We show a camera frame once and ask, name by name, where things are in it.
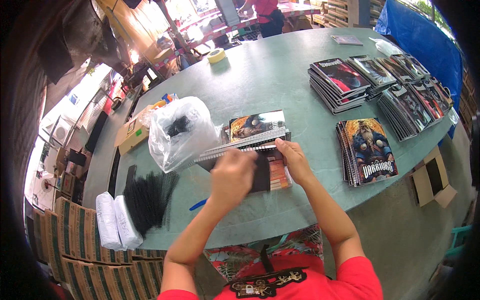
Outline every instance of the person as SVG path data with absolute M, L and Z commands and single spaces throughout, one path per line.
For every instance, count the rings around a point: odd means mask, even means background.
M 285 19 L 277 4 L 278 0 L 246 0 L 238 13 L 243 13 L 254 5 L 262 37 L 276 36 L 282 33 Z
M 293 180 L 304 189 L 318 226 L 332 246 L 336 280 L 325 275 L 317 255 L 297 253 L 268 259 L 262 250 L 258 262 L 227 283 L 215 299 L 383 299 L 380 281 L 365 257 L 355 226 L 314 176 L 299 144 L 276 139 L 275 145 Z M 229 149 L 218 160 L 211 172 L 210 198 L 165 255 L 158 300 L 198 299 L 195 262 L 220 219 L 239 205 L 252 187 L 256 156 L 254 151 Z

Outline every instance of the green table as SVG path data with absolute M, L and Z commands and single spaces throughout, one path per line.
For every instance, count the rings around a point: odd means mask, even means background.
M 330 35 L 355 35 L 364 46 L 338 45 Z M 165 93 L 199 97 L 210 110 L 215 125 L 239 117 L 283 109 L 292 140 L 300 143 L 310 166 L 327 191 L 349 210 L 400 179 L 445 136 L 451 126 L 446 117 L 417 137 L 399 142 L 376 103 L 367 102 L 333 116 L 310 88 L 307 69 L 314 61 L 369 54 L 384 57 L 368 37 L 382 38 L 365 28 L 313 29 L 272 36 L 226 51 L 227 57 L 211 65 L 203 60 L 169 78 L 139 99 L 135 113 L 157 102 Z M 341 154 L 335 133 L 340 120 L 378 117 L 384 125 L 400 176 L 353 188 L 343 181 Z M 123 155 L 117 175 L 116 195 L 121 194 L 130 165 L 136 175 L 160 168 L 149 154 L 147 142 Z M 210 194 L 210 176 L 199 166 L 180 173 L 173 193 L 170 229 L 152 229 L 144 249 L 167 249 L 199 209 L 188 209 Z M 303 189 L 292 188 L 247 196 L 217 225 L 206 248 L 236 245 L 295 231 L 316 223 Z

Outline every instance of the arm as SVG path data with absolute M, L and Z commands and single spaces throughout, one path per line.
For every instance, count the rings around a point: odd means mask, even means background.
M 288 171 L 293 180 L 307 194 L 318 225 L 332 246 L 337 270 L 349 258 L 365 257 L 355 226 L 314 176 L 299 144 L 276 139 L 275 145 L 287 159 Z
M 230 149 L 211 171 L 212 194 L 205 206 L 173 242 L 165 255 L 161 292 L 182 289 L 196 294 L 195 262 L 217 223 L 240 204 L 252 188 L 257 154 Z
M 256 0 L 246 0 L 244 5 L 239 8 L 238 12 L 241 13 L 241 12 L 249 10 L 250 8 L 252 8 L 252 5 L 255 4 L 255 1 Z

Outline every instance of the masking tape roll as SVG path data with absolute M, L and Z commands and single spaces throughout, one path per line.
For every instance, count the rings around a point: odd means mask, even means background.
M 207 59 L 210 63 L 216 63 L 224 59 L 225 56 L 226 54 L 223 48 L 216 48 L 207 55 Z

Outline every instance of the stack of cardboard boxes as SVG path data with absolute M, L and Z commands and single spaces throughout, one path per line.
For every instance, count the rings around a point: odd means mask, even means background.
M 460 93 L 459 112 L 462 124 L 469 138 L 471 138 L 472 117 L 476 115 L 477 102 L 475 98 L 475 85 L 473 84 L 472 72 L 469 71 L 467 62 L 463 62 L 463 85 Z
M 318 25 L 327 27 L 325 25 L 325 23 L 328 23 L 328 20 L 325 19 L 325 15 L 328 13 L 327 0 L 311 0 L 310 5 L 320 8 L 320 14 L 307 15 L 306 17 L 310 20 L 313 19 Z
M 328 25 L 325 27 L 348 27 L 347 0 L 328 0 L 327 9 L 325 19 Z
M 377 25 L 380 12 L 384 8 L 385 1 L 370 0 L 370 26 L 375 27 Z
M 63 197 L 54 212 L 35 210 L 34 216 L 39 256 L 75 299 L 148 300 L 160 293 L 163 251 L 102 247 L 96 211 Z

